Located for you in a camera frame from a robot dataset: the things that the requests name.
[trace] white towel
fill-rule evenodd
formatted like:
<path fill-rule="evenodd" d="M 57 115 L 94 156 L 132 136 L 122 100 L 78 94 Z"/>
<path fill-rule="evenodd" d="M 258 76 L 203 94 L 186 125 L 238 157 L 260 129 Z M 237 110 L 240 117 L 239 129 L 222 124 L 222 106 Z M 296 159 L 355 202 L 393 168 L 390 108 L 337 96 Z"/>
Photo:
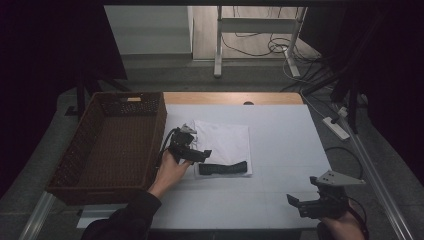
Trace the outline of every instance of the white towel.
<path fill-rule="evenodd" d="M 205 163 L 234 165 L 247 162 L 247 172 L 238 174 L 200 175 L 199 167 L 195 165 L 196 178 L 216 177 L 250 177 L 253 173 L 250 159 L 249 127 L 245 125 L 216 124 L 193 120 L 189 126 L 197 131 L 192 142 L 193 149 L 212 150 Z"/>

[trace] wall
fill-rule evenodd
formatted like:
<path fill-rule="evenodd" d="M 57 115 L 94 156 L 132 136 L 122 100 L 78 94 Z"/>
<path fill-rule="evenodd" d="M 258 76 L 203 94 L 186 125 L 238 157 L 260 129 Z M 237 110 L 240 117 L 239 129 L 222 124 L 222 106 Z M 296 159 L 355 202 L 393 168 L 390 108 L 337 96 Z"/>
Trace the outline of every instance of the wall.
<path fill-rule="evenodd" d="M 105 6 L 121 55 L 192 52 L 191 6 Z"/>

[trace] wicker basket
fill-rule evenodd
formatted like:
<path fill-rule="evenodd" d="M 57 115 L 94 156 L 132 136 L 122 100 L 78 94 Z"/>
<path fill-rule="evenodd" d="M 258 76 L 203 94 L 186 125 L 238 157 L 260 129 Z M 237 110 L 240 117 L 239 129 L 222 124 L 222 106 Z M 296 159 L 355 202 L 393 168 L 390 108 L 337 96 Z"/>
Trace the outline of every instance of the wicker basket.
<path fill-rule="evenodd" d="M 126 203 L 153 183 L 163 93 L 96 93 L 46 190 L 67 205 Z"/>

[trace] gray floor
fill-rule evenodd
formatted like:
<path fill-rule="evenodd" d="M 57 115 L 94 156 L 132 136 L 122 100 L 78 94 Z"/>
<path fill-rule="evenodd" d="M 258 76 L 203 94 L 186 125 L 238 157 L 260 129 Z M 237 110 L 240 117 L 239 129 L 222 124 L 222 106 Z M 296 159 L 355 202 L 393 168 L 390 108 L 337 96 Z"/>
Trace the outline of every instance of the gray floor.
<path fill-rule="evenodd" d="M 124 56 L 123 59 L 129 80 L 120 82 L 133 91 L 279 92 L 293 83 L 284 74 L 283 60 L 225 61 L 222 78 L 215 79 L 213 62 L 196 62 L 184 58 L 145 59 L 138 56 Z M 300 65 L 301 73 L 304 74 L 308 67 L 308 64 Z M 318 68 L 319 66 L 315 65 L 310 72 Z M 106 91 L 115 91 L 107 85 L 103 87 Z M 330 90 L 322 89 L 314 96 L 329 104 L 329 93 Z M 311 97 L 308 99 L 322 114 L 334 116 L 335 113 L 324 103 Z M 69 144 L 76 128 L 76 117 L 64 116 L 68 106 L 75 106 L 75 101 L 75 90 L 65 92 L 59 97 L 57 113 L 50 128 L 14 185 L 0 200 L 0 239 L 18 239 L 20 236 L 57 160 Z M 360 108 L 358 113 L 359 136 L 365 143 L 374 166 L 400 207 L 415 239 L 424 239 L 424 220 L 421 217 L 424 210 L 422 185 L 390 144 L 370 124 L 366 108 Z M 312 109 L 311 115 L 324 148 L 343 146 L 353 150 L 350 142 L 341 142 L 321 122 L 322 117 Z M 328 158 L 333 170 L 357 176 L 358 165 L 346 152 L 333 150 L 328 152 Z M 349 187 L 347 191 L 365 206 L 371 239 L 398 239 L 371 186 Z M 79 210 L 80 207 L 68 207 L 56 200 L 38 239 L 79 239 L 82 231 L 75 229 Z M 304 231 L 302 239 L 317 237 L 314 231 Z"/>

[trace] hand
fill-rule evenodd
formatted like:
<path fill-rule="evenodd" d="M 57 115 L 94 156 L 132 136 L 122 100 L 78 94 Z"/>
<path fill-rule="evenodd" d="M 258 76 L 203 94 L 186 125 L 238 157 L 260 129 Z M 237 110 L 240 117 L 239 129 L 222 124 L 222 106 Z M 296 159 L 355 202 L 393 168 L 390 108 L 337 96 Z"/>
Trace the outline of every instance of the hand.
<path fill-rule="evenodd" d="M 185 160 L 182 164 L 178 164 L 172 154 L 166 150 L 162 155 L 162 163 L 156 179 L 148 192 L 160 199 L 166 191 L 180 181 L 191 163 Z"/>
<path fill-rule="evenodd" d="M 331 234 L 336 240 L 365 239 L 358 221 L 349 212 L 346 212 L 339 219 L 323 218 L 320 220 L 330 229 Z"/>

